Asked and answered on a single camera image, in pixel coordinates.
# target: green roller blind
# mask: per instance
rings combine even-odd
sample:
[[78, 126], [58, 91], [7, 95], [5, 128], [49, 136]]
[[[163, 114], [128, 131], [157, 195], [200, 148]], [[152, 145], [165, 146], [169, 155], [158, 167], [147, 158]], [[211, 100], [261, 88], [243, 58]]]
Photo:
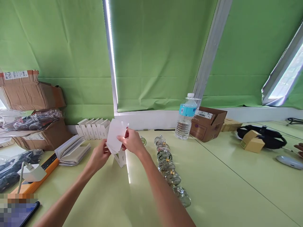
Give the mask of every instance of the green roller blind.
[[303, 71], [301, 71], [293, 90], [282, 106], [303, 109]]
[[118, 111], [179, 109], [217, 1], [110, 0]]
[[302, 0], [233, 0], [201, 105], [262, 105], [261, 89], [302, 12]]
[[0, 68], [59, 85], [68, 124], [113, 118], [101, 0], [0, 0]]

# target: charging cable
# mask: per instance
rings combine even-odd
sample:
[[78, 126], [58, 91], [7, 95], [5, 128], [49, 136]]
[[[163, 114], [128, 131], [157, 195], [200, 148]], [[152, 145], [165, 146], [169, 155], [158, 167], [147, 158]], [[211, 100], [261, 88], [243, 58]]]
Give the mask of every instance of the charging cable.
[[18, 194], [20, 193], [21, 190], [21, 184], [22, 184], [22, 180], [23, 180], [23, 171], [24, 171], [24, 165], [26, 165], [26, 168], [28, 170], [31, 170], [33, 168], [33, 166], [31, 164], [28, 164], [27, 162], [23, 162], [21, 165], [21, 173], [20, 173], [20, 180], [19, 180], [19, 186], [18, 186]]
[[288, 121], [290, 121], [286, 126], [288, 125], [303, 125], [303, 120], [298, 118], [287, 118]]

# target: phone screen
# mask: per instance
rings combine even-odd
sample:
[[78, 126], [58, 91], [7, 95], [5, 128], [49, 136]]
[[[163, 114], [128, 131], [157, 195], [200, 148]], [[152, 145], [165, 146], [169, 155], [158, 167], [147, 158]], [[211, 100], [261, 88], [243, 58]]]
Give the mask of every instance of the phone screen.
[[35, 213], [40, 203], [9, 203], [4, 208], [3, 217], [0, 216], [0, 222], [4, 226], [23, 227]]

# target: power strip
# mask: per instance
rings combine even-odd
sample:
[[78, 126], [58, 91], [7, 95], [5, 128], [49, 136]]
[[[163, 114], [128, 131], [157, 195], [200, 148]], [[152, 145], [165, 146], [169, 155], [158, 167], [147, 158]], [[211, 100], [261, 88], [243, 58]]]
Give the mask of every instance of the power strip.
[[[57, 159], [56, 154], [53, 154], [51, 157], [49, 157], [48, 160], [46, 160], [43, 165], [41, 166], [45, 172], [46, 176], [36, 182], [27, 182], [23, 181], [21, 184], [20, 194], [32, 194], [34, 193], [37, 188], [45, 181], [45, 179], [51, 174], [51, 172], [59, 165], [59, 159]], [[17, 194], [18, 193], [18, 187], [11, 192], [11, 194]]]

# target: row of perfume bottles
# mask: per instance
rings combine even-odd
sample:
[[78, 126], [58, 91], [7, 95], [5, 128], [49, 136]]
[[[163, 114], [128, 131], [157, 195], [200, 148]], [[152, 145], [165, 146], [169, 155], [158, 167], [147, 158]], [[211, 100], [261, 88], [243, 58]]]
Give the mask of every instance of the row of perfume bottles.
[[187, 191], [180, 186], [181, 178], [175, 170], [175, 164], [173, 163], [173, 156], [170, 152], [170, 147], [166, 143], [166, 140], [162, 135], [159, 135], [154, 140], [157, 146], [157, 159], [158, 159], [158, 170], [165, 178], [169, 186], [173, 189], [174, 193], [180, 199], [184, 207], [191, 205], [191, 199]]

